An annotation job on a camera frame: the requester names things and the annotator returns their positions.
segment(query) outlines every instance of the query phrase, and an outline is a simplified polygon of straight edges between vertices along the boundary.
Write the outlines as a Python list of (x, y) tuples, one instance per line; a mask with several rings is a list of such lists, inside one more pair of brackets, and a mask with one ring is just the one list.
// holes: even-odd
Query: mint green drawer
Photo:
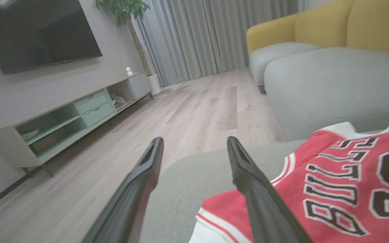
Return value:
[(99, 121), (103, 120), (107, 116), (111, 115), (113, 113), (113, 109), (110, 103), (105, 103), (92, 111), (88, 112), (87, 114), (82, 116), (83, 121), (86, 124), (86, 127), (91, 127), (95, 123), (98, 123)]
[(81, 100), (75, 101), (74, 106), (76, 107), (79, 114), (84, 114), (91, 109), (100, 106), (101, 104), (108, 102), (107, 94), (104, 90), (96, 92), (92, 95), (82, 98)]

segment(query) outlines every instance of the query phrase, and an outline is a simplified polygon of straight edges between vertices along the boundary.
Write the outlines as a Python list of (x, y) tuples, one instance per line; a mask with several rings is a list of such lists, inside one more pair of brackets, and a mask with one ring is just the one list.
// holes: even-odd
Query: potted plant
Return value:
[(117, 26), (120, 26), (123, 23), (127, 25), (134, 44), (136, 45), (137, 52), (139, 53), (142, 66), (153, 89), (151, 94), (160, 94), (161, 89), (158, 76), (157, 74), (153, 75), (151, 73), (144, 49), (142, 48), (142, 44), (140, 43), (139, 37), (137, 36), (136, 30), (133, 26), (133, 22), (131, 21), (132, 17), (134, 17), (135, 20), (137, 20), (138, 17), (142, 19), (144, 17), (144, 12), (147, 9), (150, 9), (150, 6), (142, 0), (95, 0), (94, 3), (98, 9), (111, 14), (116, 19)]

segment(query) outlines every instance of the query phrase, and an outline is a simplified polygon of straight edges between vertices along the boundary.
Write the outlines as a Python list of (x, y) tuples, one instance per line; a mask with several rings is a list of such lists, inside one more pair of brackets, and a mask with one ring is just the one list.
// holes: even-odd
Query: tree trunk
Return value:
[(148, 77), (152, 76), (150, 66), (148, 65), (147, 57), (145, 56), (144, 49), (142, 48), (142, 44), (140, 43), (139, 37), (136, 34), (133, 23), (131, 22), (131, 18), (127, 18), (127, 26), (130, 30), (131, 37), (136, 45), (137, 52), (139, 52), (140, 61), (142, 62), (142, 66), (145, 70), (145, 73)]

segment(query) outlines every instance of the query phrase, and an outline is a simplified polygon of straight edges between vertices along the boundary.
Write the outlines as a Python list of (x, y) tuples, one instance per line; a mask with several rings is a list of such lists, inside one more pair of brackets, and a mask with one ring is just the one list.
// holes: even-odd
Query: yellow sofa backrest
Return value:
[(389, 0), (337, 0), (303, 12), (295, 42), (389, 51)]

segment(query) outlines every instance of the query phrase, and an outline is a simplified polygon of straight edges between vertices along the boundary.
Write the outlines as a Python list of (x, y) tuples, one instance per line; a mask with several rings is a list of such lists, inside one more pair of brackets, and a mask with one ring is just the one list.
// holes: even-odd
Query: wall-mounted black television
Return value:
[(0, 0), (4, 74), (101, 57), (77, 0)]

